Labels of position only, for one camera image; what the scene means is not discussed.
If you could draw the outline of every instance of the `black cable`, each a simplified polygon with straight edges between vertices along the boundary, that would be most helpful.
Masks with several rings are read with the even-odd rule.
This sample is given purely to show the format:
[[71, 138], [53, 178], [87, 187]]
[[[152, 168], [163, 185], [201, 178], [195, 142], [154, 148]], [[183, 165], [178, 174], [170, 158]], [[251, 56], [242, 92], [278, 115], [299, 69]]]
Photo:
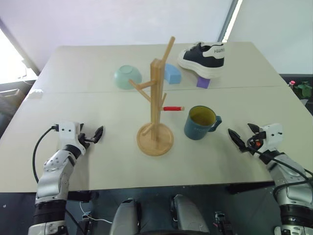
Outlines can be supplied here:
[[[284, 163], [284, 162], [282, 162], [282, 161], [280, 161], [280, 160], [277, 160], [277, 159], [275, 159], [274, 157], [272, 157], [272, 156], [270, 156], [270, 155], [268, 155], [268, 154], [261, 153], [261, 152], [258, 151], [257, 149], [253, 148], [253, 147], [250, 145], [250, 142], [251, 142], [252, 139], [253, 139], [253, 137], [251, 137], [250, 139], [248, 139], [247, 142], [246, 142], [247, 147], [248, 147], [250, 150], [256, 152], [256, 153], [259, 154], [259, 155], [263, 155], [263, 156], [265, 156], [265, 157], [271, 159], [271, 160], [274, 161], [274, 162], [277, 162], [277, 163], [279, 163], [279, 164], [281, 164], [281, 165], [284, 165], [284, 166], [288, 167], [289, 169], [291, 169], [291, 170], [297, 172], [299, 175], [301, 175], [301, 176], [305, 179], [305, 181], [300, 181], [300, 182], [295, 182], [295, 183], [287, 183], [287, 184], [283, 184], [283, 185], [279, 185], [279, 186], [275, 187], [274, 190], [273, 190], [273, 196], [274, 196], [274, 198], [275, 198], [276, 201], [277, 201], [277, 192], [278, 192], [279, 190], [281, 190], [282, 188], [286, 188], [286, 187], [289, 187], [289, 186], [295, 186], [295, 185], [302, 185], [302, 184], [306, 184], [306, 183], [309, 183], [309, 182], [310, 182], [310, 179], [309, 179], [305, 174], [303, 174], [301, 171], [297, 170], [296, 168], [292, 167], [291, 165], [288, 165], [288, 164], [286, 164], [286, 163]], [[305, 170], [307, 173], [309, 173], [310, 175], [313, 176], [313, 173], [312, 173], [312, 172], [310, 172], [309, 170], [306, 170], [306, 169], [304, 169], [304, 170]]]
[[67, 209], [65, 209], [65, 212], [68, 214], [71, 220], [75, 223], [75, 225], [80, 229], [80, 231], [82, 231], [83, 235], [86, 235], [82, 227], [80, 227], [79, 223], [75, 220], [74, 216]]
[[[39, 181], [38, 176], [37, 176], [37, 172], [36, 172], [36, 165], [35, 165], [37, 148], [38, 148], [38, 145], [40, 144], [40, 141], [45, 137], [45, 135], [48, 134], [51, 130], [55, 130], [55, 128], [56, 128], [55, 126], [51, 126], [46, 132], [44, 132], [43, 135], [37, 141], [37, 143], [35, 145], [35, 148], [34, 148], [34, 152], [33, 152], [33, 173], [34, 173], [34, 177], [35, 177], [35, 180], [36, 180], [37, 183]], [[86, 233], [84, 232], [82, 227], [80, 227], [79, 223], [75, 220], [74, 216], [67, 209], [65, 209], [65, 212], [69, 215], [69, 217], [75, 223], [75, 225], [82, 231], [83, 235], [86, 235]]]
[[33, 152], [33, 173], [34, 173], [34, 177], [35, 177], [35, 180], [36, 180], [37, 183], [39, 181], [38, 176], [37, 176], [37, 172], [36, 172], [36, 165], [35, 165], [37, 148], [38, 148], [38, 145], [40, 144], [40, 141], [45, 137], [45, 135], [48, 134], [48, 132], [53, 130], [53, 129], [54, 129], [53, 127], [50, 127], [46, 132], [44, 132], [43, 135], [37, 141], [37, 143], [35, 145], [35, 148], [34, 148], [34, 152]]

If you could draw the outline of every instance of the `blue mug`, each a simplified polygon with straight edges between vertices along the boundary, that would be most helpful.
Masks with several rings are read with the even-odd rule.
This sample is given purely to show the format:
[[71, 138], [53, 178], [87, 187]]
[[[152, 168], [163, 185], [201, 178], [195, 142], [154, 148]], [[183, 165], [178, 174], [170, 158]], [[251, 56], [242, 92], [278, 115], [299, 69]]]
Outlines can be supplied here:
[[207, 132], [215, 131], [222, 123], [212, 109], [205, 106], [195, 106], [190, 109], [184, 127], [185, 135], [192, 140], [202, 139]]

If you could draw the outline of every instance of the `green bowl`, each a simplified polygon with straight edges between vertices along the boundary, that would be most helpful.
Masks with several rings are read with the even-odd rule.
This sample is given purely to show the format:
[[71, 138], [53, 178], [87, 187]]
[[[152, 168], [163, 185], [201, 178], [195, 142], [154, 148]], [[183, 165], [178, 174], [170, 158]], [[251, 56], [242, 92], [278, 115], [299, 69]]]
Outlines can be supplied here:
[[130, 65], [123, 65], [114, 73], [115, 84], [121, 89], [132, 89], [134, 88], [128, 81], [131, 79], [134, 83], [141, 83], [142, 76], [139, 70]]

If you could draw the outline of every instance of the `power cord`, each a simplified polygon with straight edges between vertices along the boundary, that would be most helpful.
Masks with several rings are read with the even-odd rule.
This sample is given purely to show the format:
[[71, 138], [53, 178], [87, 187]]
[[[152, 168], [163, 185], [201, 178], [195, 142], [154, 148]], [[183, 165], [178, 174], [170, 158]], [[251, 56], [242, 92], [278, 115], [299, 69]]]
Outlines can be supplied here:
[[[35, 145], [32, 163], [33, 163], [33, 173], [34, 173], [34, 177], [35, 177], [35, 180], [37, 183], [38, 183], [39, 179], [38, 179], [37, 172], [36, 172], [35, 160], [36, 160], [36, 152], [37, 152], [38, 145], [40, 144], [41, 140], [45, 137], [46, 134], [48, 134], [51, 130], [58, 131], [58, 128], [59, 128], [58, 125], [51, 126], [46, 132], [43, 133], [43, 135], [39, 138], [39, 140], [37, 141], [37, 143]], [[69, 215], [69, 217], [74, 222], [74, 224], [79, 228], [79, 230], [82, 231], [83, 235], [86, 235], [86, 233], [84, 232], [82, 227], [80, 227], [79, 223], [75, 220], [74, 216], [67, 209], [65, 209], [65, 212]]]
[[94, 221], [104, 221], [104, 222], [107, 222], [109, 224], [111, 224], [112, 222], [106, 220], [106, 219], [95, 219], [95, 218], [92, 218], [90, 217], [89, 215], [86, 214], [86, 212], [84, 212], [83, 208], [82, 208], [82, 202], [79, 202], [79, 206], [80, 206], [80, 209], [82, 210], [82, 213], [84, 213], [85, 216], [87, 216], [89, 219], [92, 219]]
[[[292, 166], [289, 165], [289, 164], [286, 164], [286, 163], [284, 163], [284, 162], [282, 162], [282, 161], [280, 161], [280, 160], [278, 160], [278, 159], [275, 159], [274, 157], [272, 157], [272, 156], [270, 156], [270, 155], [268, 155], [268, 154], [261, 153], [260, 151], [258, 151], [258, 150], [255, 149], [254, 147], [252, 147], [252, 146], [250, 145], [250, 142], [251, 142], [252, 140], [253, 140], [253, 137], [251, 137], [250, 139], [248, 139], [247, 142], [246, 142], [248, 149], [250, 149], [250, 150], [256, 152], [256, 153], [259, 154], [259, 155], [262, 155], [262, 156], [264, 156], [264, 157], [267, 157], [267, 158], [271, 159], [271, 160], [274, 161], [274, 162], [277, 162], [277, 163], [279, 163], [279, 164], [281, 164], [281, 165], [284, 165], [284, 166], [288, 167], [289, 169], [291, 169], [291, 170], [293, 170], [294, 172], [298, 173], [299, 175], [301, 175], [301, 176], [305, 179], [304, 181], [295, 182], [295, 183], [288, 183], [288, 184], [283, 184], [283, 185], [277, 186], [277, 187], [273, 190], [273, 196], [274, 196], [274, 198], [275, 198], [276, 201], [277, 201], [277, 192], [278, 192], [279, 190], [281, 190], [282, 188], [286, 188], [286, 187], [294, 186], [294, 185], [302, 185], [302, 184], [310, 183], [311, 180], [310, 180], [305, 174], [303, 174], [301, 171], [297, 170], [296, 168], [292, 167]], [[312, 172], [310, 172], [309, 170], [306, 170], [306, 169], [304, 169], [304, 170], [305, 170], [307, 173], [309, 173], [310, 175], [312, 175], [312, 177], [313, 177], [313, 173], [312, 173]]]

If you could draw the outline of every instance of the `blue sponge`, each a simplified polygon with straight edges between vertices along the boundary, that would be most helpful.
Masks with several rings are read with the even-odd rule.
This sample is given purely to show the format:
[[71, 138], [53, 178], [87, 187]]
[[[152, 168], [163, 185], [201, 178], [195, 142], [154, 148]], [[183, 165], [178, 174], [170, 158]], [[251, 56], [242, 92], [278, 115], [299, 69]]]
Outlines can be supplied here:
[[174, 65], [165, 64], [164, 78], [169, 84], [178, 84], [181, 80], [181, 73]]

